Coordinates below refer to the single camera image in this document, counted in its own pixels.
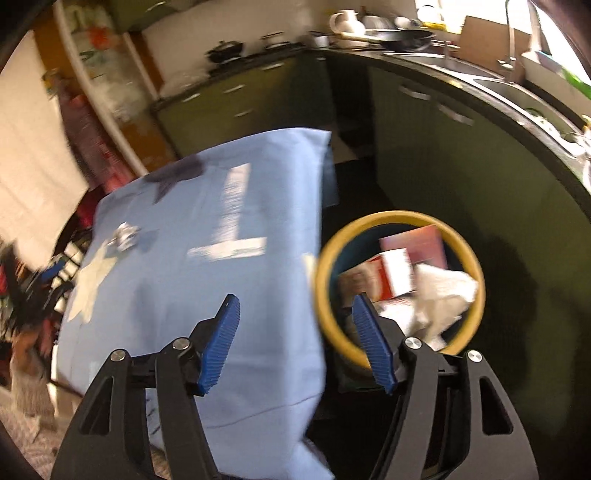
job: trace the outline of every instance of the green kitchen cabinet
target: green kitchen cabinet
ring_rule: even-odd
[[[181,157],[289,127],[327,127],[332,97],[324,62],[301,54],[191,90],[158,120]]]
[[[432,91],[371,68],[378,184],[397,209],[424,210],[433,192]]]
[[[139,31],[176,10],[165,0],[109,0],[117,32]]]
[[[438,94],[434,110],[433,168],[453,202],[442,220],[466,235],[477,225],[485,238],[519,244],[552,176],[509,133],[460,102]]]
[[[158,112],[158,119],[181,157],[262,131],[259,101],[264,89],[256,70],[189,92]]]

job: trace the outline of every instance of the red and white box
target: red and white box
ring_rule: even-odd
[[[363,292],[371,302],[411,293],[414,291],[414,275],[407,250],[382,252],[341,273],[339,288],[345,307],[350,307],[353,298]]]

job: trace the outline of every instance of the window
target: window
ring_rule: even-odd
[[[417,8],[425,5],[441,8],[447,29],[453,33],[462,31],[462,25],[467,16],[506,24],[505,0],[415,0],[415,2]],[[509,21],[514,28],[531,34],[527,0],[509,2]]]
[[[546,42],[548,42],[552,58],[564,68],[574,73],[581,81],[585,82],[587,85],[591,85],[589,75],[587,75],[577,54],[574,52],[562,32],[548,15],[542,12],[539,8],[537,10],[542,32],[546,37]]]

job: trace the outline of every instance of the trash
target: trash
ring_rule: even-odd
[[[462,318],[475,301],[478,282],[463,271],[447,270],[441,233],[428,225],[381,238],[382,249],[341,273],[339,290],[344,308],[365,292],[378,314],[394,320],[404,335],[416,336],[434,351],[447,346],[441,334]],[[350,316],[345,331],[357,345]]]
[[[405,248],[413,265],[426,263],[434,267],[447,268],[443,240],[441,240],[439,228],[435,225],[427,225],[381,238],[379,246],[384,252]]]
[[[339,275],[343,306],[367,293],[372,302],[390,300],[414,290],[413,266],[406,249],[382,252]]]
[[[426,323],[427,343],[459,320],[476,298],[478,282],[466,272],[442,270],[427,264],[415,266],[417,317]]]

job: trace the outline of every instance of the white star pattern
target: white star pattern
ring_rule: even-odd
[[[78,272],[74,301],[68,315],[68,322],[79,313],[83,323],[88,323],[92,318],[100,284],[119,259],[117,255],[105,258],[106,251],[107,242],[105,241],[96,251],[91,262]]]

